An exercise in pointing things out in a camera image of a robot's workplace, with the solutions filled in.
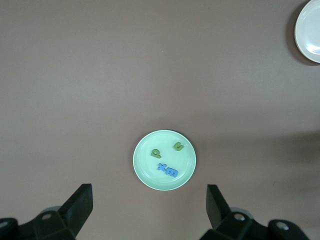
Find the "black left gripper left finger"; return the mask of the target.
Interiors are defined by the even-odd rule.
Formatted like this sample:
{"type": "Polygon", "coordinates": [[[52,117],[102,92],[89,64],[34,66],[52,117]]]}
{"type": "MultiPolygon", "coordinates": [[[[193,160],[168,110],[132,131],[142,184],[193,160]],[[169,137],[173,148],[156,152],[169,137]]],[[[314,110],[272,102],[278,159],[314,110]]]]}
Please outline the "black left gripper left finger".
{"type": "Polygon", "coordinates": [[[93,210],[92,184],[82,184],[61,206],[44,209],[19,225],[12,217],[0,219],[2,240],[75,240],[93,210]]]}

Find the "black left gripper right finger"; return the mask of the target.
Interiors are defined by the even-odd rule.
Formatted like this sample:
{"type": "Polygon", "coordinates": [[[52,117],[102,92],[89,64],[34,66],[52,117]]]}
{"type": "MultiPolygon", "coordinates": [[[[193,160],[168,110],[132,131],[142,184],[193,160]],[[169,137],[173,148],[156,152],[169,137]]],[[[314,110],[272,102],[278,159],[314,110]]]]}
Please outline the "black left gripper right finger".
{"type": "Polygon", "coordinates": [[[227,204],[218,186],[207,185],[206,212],[211,223],[202,240],[306,240],[308,237],[295,223],[273,219],[267,226],[243,211],[227,204]]]}

